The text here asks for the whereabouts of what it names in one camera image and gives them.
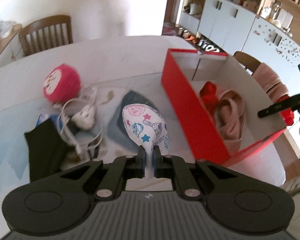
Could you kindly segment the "red garment on chair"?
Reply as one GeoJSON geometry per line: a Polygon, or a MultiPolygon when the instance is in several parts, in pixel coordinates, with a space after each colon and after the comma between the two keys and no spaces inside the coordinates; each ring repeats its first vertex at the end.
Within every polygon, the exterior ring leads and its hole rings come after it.
{"type": "Polygon", "coordinates": [[[292,126],[294,124],[294,112],[291,109],[285,109],[280,112],[286,126],[292,126]]]}

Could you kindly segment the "pink fluffy plush toy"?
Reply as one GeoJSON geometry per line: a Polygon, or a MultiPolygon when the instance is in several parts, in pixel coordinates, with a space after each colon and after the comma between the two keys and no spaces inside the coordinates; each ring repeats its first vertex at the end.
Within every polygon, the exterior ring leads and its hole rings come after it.
{"type": "Polygon", "coordinates": [[[64,104],[78,96],[81,89],[81,78],[76,68],[61,64],[45,78],[43,94],[52,104],[64,104]]]}

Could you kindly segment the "far wooden chair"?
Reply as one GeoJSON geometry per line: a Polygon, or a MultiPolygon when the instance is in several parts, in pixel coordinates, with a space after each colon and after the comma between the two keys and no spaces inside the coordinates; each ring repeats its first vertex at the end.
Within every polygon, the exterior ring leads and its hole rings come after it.
{"type": "Polygon", "coordinates": [[[19,32],[24,56],[73,43],[71,17],[54,15],[37,20],[19,32]]]}

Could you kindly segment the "pink fleece cloth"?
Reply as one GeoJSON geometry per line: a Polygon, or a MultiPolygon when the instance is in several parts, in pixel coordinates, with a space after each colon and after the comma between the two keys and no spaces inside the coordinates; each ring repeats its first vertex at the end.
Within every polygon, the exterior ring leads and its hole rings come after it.
{"type": "Polygon", "coordinates": [[[219,135],[230,155],[240,149],[245,126],[245,104],[242,97],[228,89],[218,94],[217,124],[219,135]]]}

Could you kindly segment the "cartoon print face mask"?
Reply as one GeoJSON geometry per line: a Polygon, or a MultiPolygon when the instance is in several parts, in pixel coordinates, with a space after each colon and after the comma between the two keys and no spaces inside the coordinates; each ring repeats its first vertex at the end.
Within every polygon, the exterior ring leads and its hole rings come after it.
{"type": "Polygon", "coordinates": [[[152,154],[155,146],[159,146],[162,154],[168,153],[166,121],[156,109],[134,103],[123,107],[122,117],[129,138],[138,146],[142,146],[147,154],[152,154]]]}

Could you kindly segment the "near wooden chair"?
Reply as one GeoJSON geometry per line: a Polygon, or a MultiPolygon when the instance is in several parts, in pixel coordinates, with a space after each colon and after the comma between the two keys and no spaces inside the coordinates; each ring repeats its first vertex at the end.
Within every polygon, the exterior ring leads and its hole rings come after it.
{"type": "Polygon", "coordinates": [[[259,65],[261,64],[261,62],[255,59],[254,57],[241,51],[236,51],[234,53],[234,58],[243,66],[243,68],[250,75],[253,75],[259,67],[259,65]]]}

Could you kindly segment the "white plush brooch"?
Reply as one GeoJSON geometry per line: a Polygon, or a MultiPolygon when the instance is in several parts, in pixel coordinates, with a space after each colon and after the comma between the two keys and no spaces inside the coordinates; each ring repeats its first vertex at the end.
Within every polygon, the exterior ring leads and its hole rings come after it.
{"type": "Polygon", "coordinates": [[[82,130],[89,130],[95,124],[96,109],[93,105],[86,105],[81,111],[72,116],[71,121],[82,130]]]}

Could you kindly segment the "black cloth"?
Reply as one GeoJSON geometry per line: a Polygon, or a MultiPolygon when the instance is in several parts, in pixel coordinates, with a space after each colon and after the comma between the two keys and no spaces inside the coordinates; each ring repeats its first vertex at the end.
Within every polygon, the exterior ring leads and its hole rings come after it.
{"type": "Polygon", "coordinates": [[[24,137],[29,149],[31,182],[61,172],[61,164],[71,148],[61,139],[51,119],[24,133],[24,137]]]}

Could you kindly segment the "wooden chair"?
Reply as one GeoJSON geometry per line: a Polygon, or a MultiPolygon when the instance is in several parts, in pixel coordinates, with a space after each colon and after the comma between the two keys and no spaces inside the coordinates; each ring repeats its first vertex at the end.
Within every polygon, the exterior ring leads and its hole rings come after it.
{"type": "Polygon", "coordinates": [[[19,32],[24,56],[73,43],[71,17],[54,15],[37,20],[19,32]]]}
{"type": "Polygon", "coordinates": [[[259,65],[261,64],[261,62],[255,59],[254,57],[241,51],[236,51],[234,53],[234,58],[243,66],[243,68],[250,75],[253,75],[259,67],[259,65]]]}

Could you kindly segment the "white side cabinet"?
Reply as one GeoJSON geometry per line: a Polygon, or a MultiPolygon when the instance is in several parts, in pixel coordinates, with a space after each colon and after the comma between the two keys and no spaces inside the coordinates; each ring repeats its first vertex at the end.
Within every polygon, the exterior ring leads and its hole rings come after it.
{"type": "Polygon", "coordinates": [[[24,57],[18,36],[21,29],[21,24],[15,24],[12,32],[0,40],[0,68],[24,57]]]}

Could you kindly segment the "dark wooden door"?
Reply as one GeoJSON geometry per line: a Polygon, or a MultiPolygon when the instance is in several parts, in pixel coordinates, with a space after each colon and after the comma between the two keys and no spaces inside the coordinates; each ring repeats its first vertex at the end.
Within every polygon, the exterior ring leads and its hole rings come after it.
{"type": "Polygon", "coordinates": [[[169,25],[176,25],[179,22],[179,15],[184,0],[167,0],[163,28],[169,25]]]}

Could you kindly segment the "red patterned rug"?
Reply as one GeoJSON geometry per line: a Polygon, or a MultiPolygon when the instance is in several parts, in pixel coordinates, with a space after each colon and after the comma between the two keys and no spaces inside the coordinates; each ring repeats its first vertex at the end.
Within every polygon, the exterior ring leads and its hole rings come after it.
{"type": "Polygon", "coordinates": [[[164,23],[162,27],[162,35],[164,36],[178,36],[179,25],[175,23],[164,23]]]}

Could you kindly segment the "red and white cardboard box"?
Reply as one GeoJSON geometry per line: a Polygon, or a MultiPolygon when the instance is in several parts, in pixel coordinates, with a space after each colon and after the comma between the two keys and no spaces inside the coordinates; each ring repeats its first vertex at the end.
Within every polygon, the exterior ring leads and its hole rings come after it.
{"type": "Polygon", "coordinates": [[[271,100],[226,53],[169,49],[161,82],[195,159],[229,167],[262,150],[286,129],[278,113],[258,117],[271,100]]]}

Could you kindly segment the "red knotted cloth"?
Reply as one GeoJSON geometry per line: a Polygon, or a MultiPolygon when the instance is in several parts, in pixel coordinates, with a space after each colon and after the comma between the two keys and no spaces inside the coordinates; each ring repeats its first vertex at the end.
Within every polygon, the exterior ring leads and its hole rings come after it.
{"type": "Polygon", "coordinates": [[[219,100],[216,96],[217,87],[214,83],[210,81],[206,81],[201,90],[199,91],[199,95],[205,105],[206,109],[211,115],[214,115],[216,108],[219,105],[219,100]]]}

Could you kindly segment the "pink fringed scarf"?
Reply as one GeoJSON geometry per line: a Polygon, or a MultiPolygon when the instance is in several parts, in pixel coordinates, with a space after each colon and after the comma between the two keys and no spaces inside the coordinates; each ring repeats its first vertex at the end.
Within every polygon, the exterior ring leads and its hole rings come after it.
{"type": "Polygon", "coordinates": [[[288,89],[280,77],[267,64],[261,63],[253,72],[252,77],[262,87],[272,102],[278,102],[288,96],[288,89]]]}

